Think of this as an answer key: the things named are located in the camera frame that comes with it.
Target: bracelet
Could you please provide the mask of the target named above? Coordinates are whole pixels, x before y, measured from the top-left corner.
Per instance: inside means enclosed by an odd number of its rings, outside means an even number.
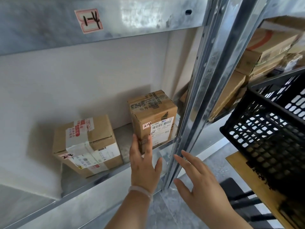
[[[139,192],[147,195],[150,198],[150,203],[153,202],[153,195],[151,193],[149,193],[147,190],[145,190],[144,188],[142,188],[142,187],[139,187],[139,186],[130,186],[129,189],[128,189],[128,192],[130,192],[130,191],[139,191]]]

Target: black basket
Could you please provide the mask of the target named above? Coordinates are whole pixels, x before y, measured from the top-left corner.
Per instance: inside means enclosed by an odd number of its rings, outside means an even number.
[[[305,199],[305,67],[248,85],[220,131],[271,188]]]

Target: wooden board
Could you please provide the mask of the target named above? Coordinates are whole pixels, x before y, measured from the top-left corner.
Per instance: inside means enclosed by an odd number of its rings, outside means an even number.
[[[283,227],[294,229],[278,211],[280,204],[286,197],[277,191],[270,190],[268,185],[246,164],[247,159],[240,152],[236,152],[226,159]]]

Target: barcode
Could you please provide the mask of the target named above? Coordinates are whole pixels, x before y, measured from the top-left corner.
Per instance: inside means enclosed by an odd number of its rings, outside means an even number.
[[[162,127],[162,126],[167,125],[167,124],[170,124],[170,123],[171,123],[171,119],[170,119],[169,121],[166,121],[166,122],[163,122],[163,123],[154,125],[154,126],[152,127],[152,129],[159,128],[159,127]]]

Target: orange stripe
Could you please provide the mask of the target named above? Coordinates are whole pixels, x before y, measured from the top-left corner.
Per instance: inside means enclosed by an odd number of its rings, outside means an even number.
[[[261,41],[259,41],[257,44],[255,44],[251,47],[248,47],[247,49],[248,50],[254,50],[254,49],[264,45],[266,42],[268,42],[271,39],[272,34],[273,34],[272,30],[266,30],[265,37]]]

